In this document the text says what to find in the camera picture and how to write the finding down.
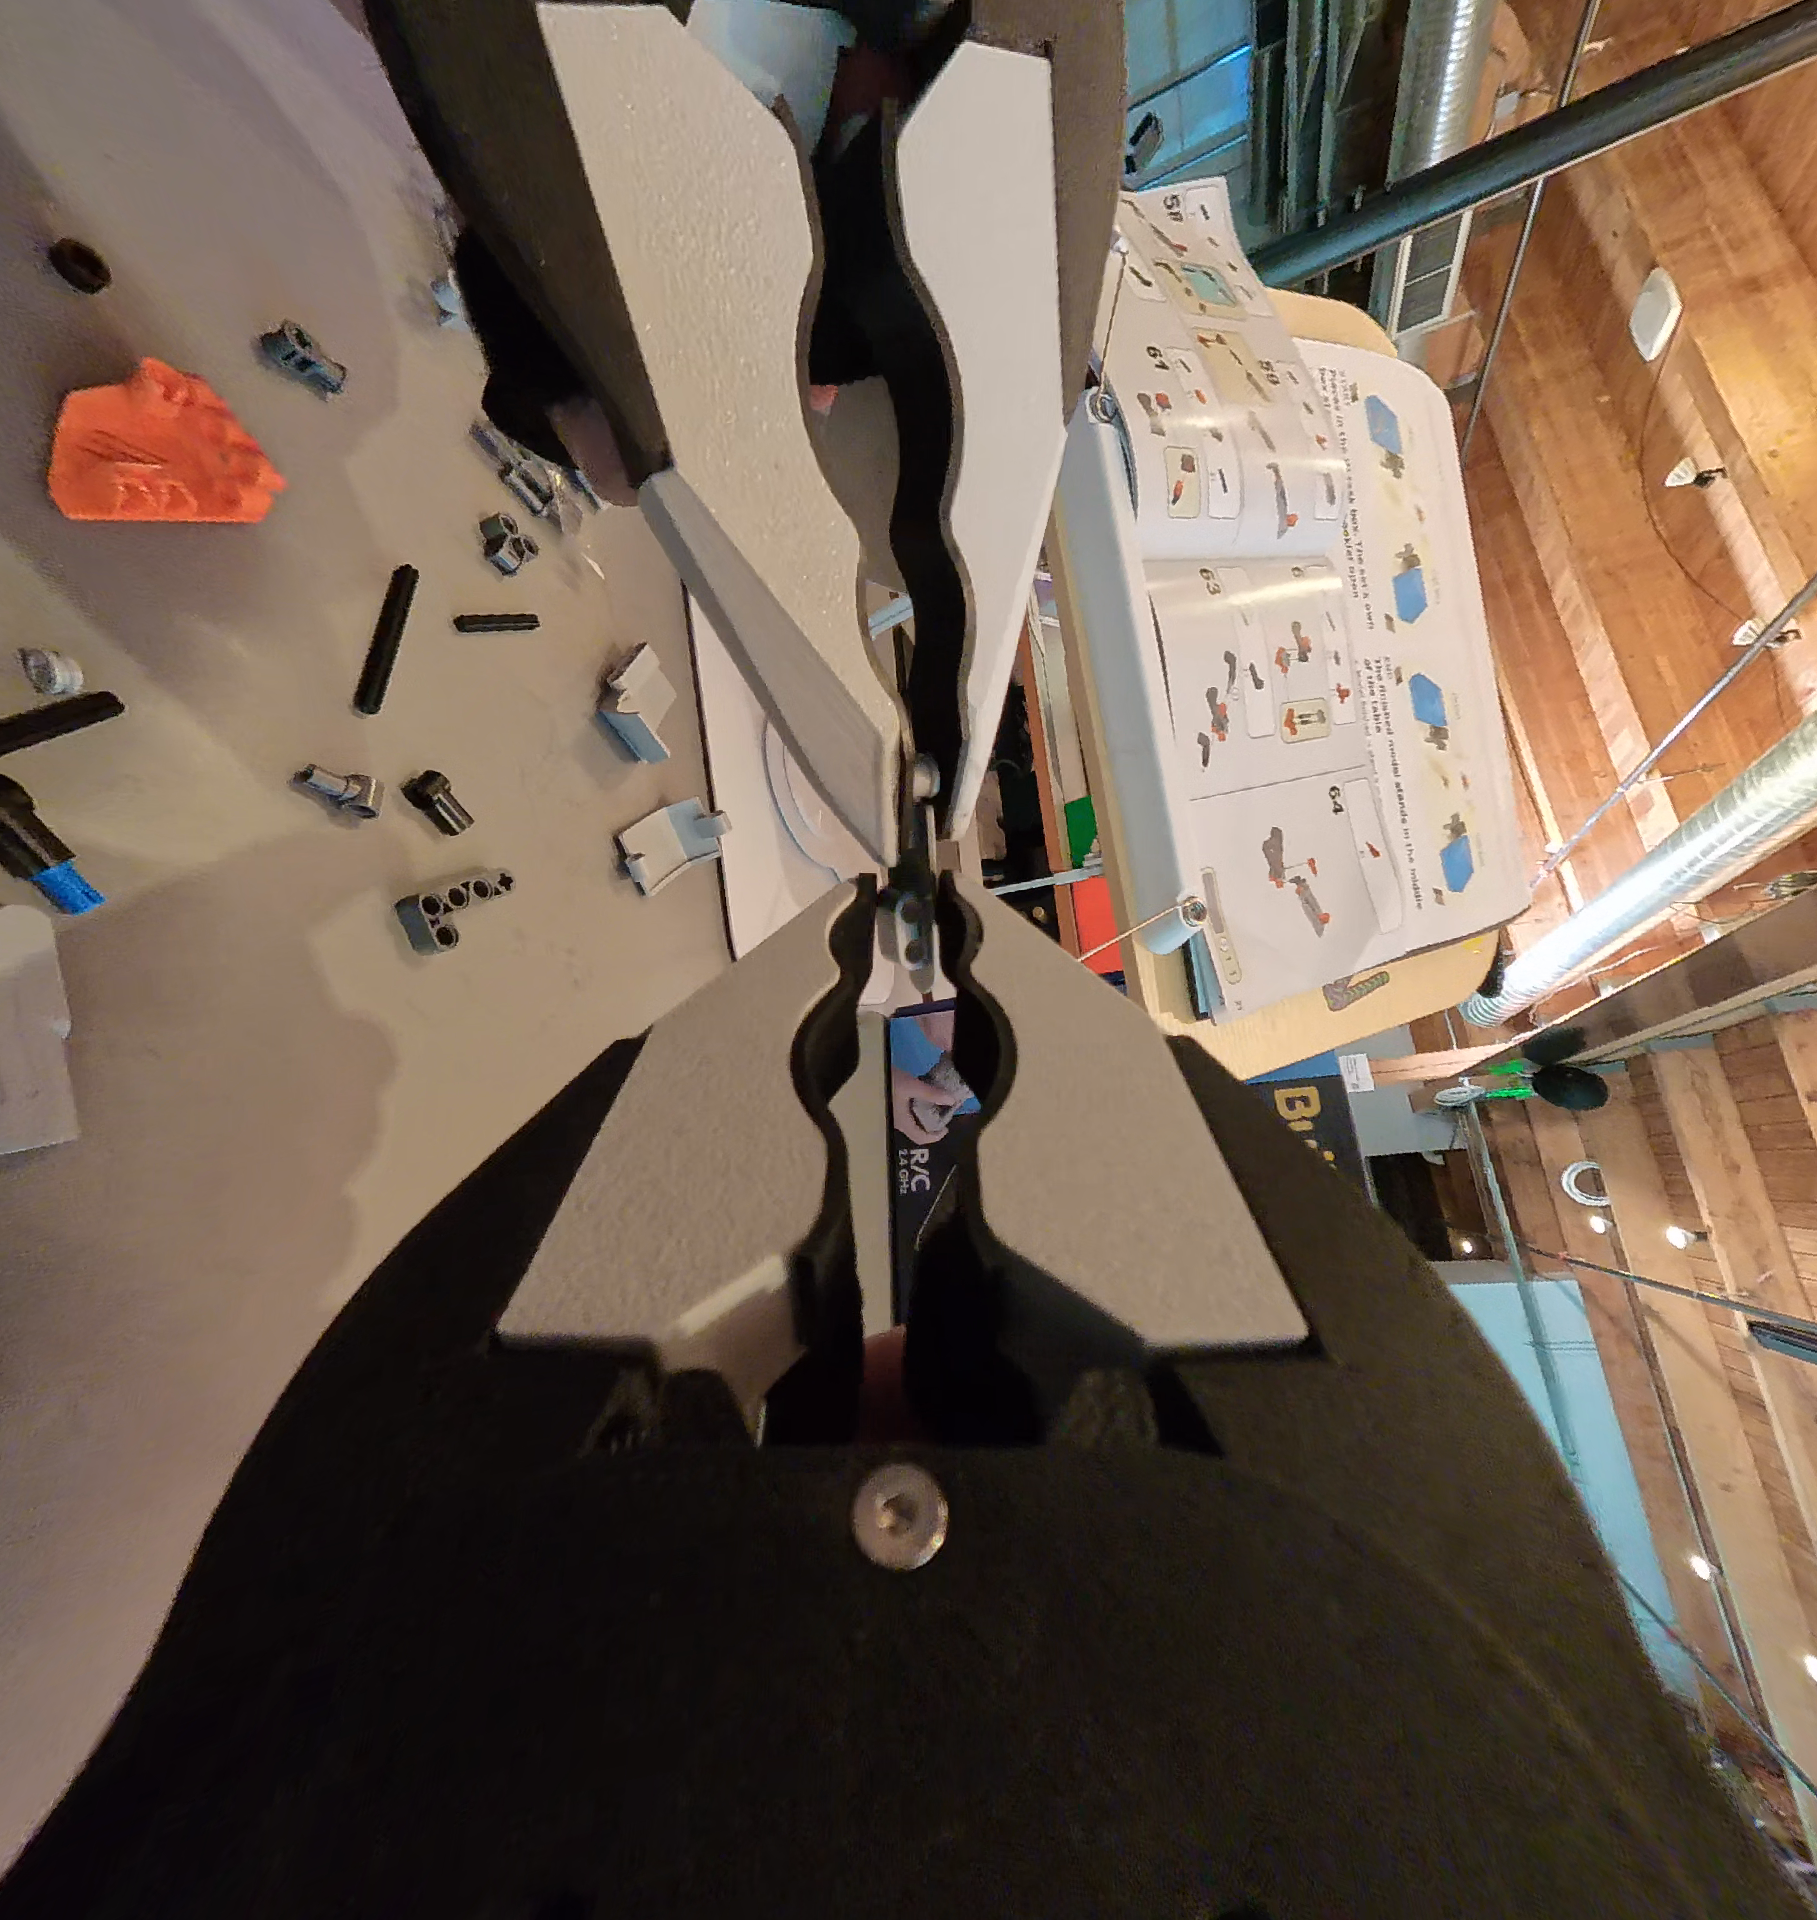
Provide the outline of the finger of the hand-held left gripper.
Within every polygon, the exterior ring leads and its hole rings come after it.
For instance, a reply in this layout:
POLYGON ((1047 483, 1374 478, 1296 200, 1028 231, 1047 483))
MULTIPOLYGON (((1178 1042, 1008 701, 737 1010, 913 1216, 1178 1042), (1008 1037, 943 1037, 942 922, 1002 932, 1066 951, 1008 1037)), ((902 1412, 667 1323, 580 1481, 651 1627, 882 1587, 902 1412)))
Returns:
POLYGON ((1066 441, 1050 66, 968 39, 894 135, 897 241, 950 397, 937 532, 957 568, 961 751, 942 778, 963 835, 988 774, 1066 441))
POLYGON ((798 133, 660 7, 538 5, 666 435, 642 516, 817 795, 888 869, 904 722, 806 424, 821 236, 798 133))

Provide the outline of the dark grey angled beam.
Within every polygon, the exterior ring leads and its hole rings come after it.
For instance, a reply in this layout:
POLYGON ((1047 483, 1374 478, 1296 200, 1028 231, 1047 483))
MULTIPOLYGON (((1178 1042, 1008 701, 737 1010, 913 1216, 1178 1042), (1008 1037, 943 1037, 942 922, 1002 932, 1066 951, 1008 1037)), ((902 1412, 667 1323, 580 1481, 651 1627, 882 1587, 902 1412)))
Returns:
POLYGON ((436 957, 458 947, 460 917, 470 909, 509 898, 515 876, 507 869, 465 871, 393 900, 391 913, 405 947, 416 957, 436 957))

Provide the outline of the thin black pin grey ball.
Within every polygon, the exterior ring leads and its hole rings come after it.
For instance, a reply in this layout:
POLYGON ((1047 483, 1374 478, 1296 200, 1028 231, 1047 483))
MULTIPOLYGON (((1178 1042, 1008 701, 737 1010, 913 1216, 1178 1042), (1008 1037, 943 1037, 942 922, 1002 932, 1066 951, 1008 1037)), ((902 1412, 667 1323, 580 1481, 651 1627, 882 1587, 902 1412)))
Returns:
POLYGON ((904 753, 896 795, 896 900, 929 900, 937 891, 942 768, 933 756, 904 753))

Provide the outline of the instruction booklet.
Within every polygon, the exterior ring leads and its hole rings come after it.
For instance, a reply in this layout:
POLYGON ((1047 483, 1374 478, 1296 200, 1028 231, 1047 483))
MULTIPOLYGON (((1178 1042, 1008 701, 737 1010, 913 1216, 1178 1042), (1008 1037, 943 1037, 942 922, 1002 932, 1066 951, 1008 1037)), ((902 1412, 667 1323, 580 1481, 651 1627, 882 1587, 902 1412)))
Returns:
POLYGON ((1121 196, 1114 253, 1102 428, 1222 1013, 1508 929, 1537 863, 1442 389, 1296 336, 1220 180, 1121 196))

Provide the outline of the light grey hinged panel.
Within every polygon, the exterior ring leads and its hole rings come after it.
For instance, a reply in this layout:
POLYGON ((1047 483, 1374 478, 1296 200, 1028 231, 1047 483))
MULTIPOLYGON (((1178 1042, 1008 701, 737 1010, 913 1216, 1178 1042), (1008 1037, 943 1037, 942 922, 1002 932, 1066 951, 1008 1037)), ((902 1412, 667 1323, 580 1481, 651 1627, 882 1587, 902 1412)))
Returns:
POLYGON ((642 898, 661 894, 676 878, 721 861, 727 812, 700 799, 661 805, 613 837, 620 865, 642 898))

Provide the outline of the bluish grey curved panel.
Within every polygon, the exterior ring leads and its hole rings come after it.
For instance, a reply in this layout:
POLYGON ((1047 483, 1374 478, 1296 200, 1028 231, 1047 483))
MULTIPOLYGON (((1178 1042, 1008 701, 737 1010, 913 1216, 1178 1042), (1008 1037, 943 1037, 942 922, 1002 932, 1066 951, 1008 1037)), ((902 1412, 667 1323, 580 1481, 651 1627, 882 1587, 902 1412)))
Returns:
POLYGON ((676 705, 656 649, 639 644, 606 667, 596 699, 596 721, 636 765, 666 765, 671 751, 663 738, 663 721, 676 705))

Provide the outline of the white curved panel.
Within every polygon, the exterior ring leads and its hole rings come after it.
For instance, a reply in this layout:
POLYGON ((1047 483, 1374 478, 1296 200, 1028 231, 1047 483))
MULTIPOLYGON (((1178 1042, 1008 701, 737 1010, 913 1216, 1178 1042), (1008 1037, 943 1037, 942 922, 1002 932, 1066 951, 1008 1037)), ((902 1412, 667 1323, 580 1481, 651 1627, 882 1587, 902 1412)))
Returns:
POLYGON ((55 922, 0 906, 0 1159, 80 1140, 55 922))

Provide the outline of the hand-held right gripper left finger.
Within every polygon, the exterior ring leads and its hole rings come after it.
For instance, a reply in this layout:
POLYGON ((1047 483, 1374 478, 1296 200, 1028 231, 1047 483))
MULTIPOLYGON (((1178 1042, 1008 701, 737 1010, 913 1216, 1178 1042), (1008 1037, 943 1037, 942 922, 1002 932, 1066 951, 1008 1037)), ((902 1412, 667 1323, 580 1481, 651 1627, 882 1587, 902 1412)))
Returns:
POLYGON ((848 1143, 869 888, 839 885, 645 1034, 497 1321, 511 1349, 712 1373, 775 1443, 854 1436, 848 1143))

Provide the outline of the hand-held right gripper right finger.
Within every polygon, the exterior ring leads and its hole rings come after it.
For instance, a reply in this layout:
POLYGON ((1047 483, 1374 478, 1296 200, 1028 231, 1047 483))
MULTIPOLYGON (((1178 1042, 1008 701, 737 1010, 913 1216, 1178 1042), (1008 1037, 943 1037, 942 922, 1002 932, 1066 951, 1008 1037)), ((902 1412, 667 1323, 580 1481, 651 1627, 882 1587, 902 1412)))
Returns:
POLYGON ((1160 1026, 968 878, 942 882, 976 1199, 1010 1358, 1290 1354, 1308 1326, 1160 1026))

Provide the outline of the long black axle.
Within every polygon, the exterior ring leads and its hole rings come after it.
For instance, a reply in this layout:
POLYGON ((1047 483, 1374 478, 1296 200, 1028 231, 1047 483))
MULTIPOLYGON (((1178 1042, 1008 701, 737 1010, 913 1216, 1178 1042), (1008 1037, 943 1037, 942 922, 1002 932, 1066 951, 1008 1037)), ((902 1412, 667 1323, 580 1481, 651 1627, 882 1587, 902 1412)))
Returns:
POLYGON ((84 691, 0 719, 0 760, 102 727, 128 712, 111 691, 84 691))

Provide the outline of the grey pin connector cluster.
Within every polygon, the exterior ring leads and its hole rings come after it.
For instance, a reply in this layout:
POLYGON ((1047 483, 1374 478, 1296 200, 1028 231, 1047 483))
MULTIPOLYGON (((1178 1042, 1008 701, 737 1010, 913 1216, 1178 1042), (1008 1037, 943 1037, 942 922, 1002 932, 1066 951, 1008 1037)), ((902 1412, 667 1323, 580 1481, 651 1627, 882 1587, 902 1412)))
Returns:
POLYGON ((580 529, 584 516, 600 510, 599 496, 575 469, 562 469, 500 434, 489 422, 470 422, 480 448, 498 485, 529 514, 562 532, 580 529))

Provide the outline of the black angled connector blue pin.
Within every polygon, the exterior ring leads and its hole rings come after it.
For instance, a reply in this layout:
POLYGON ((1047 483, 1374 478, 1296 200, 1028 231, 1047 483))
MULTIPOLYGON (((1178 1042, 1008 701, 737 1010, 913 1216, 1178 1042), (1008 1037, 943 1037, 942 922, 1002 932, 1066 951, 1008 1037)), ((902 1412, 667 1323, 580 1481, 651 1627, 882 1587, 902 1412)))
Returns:
POLYGON ((87 916, 104 897, 80 873, 75 852, 51 830, 29 791, 0 775, 0 869, 29 885, 61 916, 87 916))

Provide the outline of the silver air duct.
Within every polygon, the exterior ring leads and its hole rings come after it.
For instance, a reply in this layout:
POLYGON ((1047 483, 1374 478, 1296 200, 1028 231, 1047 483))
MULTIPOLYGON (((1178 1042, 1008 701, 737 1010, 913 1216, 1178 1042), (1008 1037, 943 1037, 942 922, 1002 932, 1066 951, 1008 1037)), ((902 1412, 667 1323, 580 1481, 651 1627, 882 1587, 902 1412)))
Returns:
POLYGON ((1813 828, 1817 712, 1568 922, 1509 962, 1497 992, 1473 992, 1459 1003, 1459 1013, 1472 1026, 1504 1024, 1813 828))

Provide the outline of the orange wedge panel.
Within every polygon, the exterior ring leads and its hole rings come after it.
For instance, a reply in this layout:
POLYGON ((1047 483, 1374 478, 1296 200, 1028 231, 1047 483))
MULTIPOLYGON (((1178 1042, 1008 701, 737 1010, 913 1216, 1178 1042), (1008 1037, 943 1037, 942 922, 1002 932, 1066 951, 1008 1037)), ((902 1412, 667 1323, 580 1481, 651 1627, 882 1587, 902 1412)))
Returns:
POLYGON ((286 483, 209 383, 140 358, 64 394, 46 489, 78 522, 259 523, 286 483))

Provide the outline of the dark blue robot kit box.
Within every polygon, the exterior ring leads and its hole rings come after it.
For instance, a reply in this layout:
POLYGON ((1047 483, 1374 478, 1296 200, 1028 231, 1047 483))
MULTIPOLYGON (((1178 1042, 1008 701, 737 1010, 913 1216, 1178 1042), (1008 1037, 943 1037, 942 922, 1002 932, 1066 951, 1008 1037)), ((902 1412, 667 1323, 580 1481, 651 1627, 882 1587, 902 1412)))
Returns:
MULTIPOLYGON (((906 1317, 915 1270, 936 1213, 952 1199, 963 1150, 976 1141, 982 1101, 955 1062, 959 1003, 925 1000, 888 1013, 892 1153, 892 1315, 906 1317)), ((1317 1164, 1342 1174, 1368 1202, 1376 1183, 1361 1153, 1352 1089, 1334 1053, 1246 1081, 1317 1164)))

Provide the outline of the medium black axle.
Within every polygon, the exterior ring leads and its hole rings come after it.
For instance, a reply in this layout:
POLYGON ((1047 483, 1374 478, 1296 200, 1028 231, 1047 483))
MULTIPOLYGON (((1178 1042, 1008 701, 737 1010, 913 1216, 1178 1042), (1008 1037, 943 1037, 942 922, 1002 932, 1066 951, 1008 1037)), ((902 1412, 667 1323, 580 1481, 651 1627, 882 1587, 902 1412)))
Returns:
POLYGON ((384 711, 402 652, 404 632, 418 582, 421 573, 414 564, 397 564, 388 578, 380 607, 351 696, 351 709, 359 716, 372 719, 384 711))

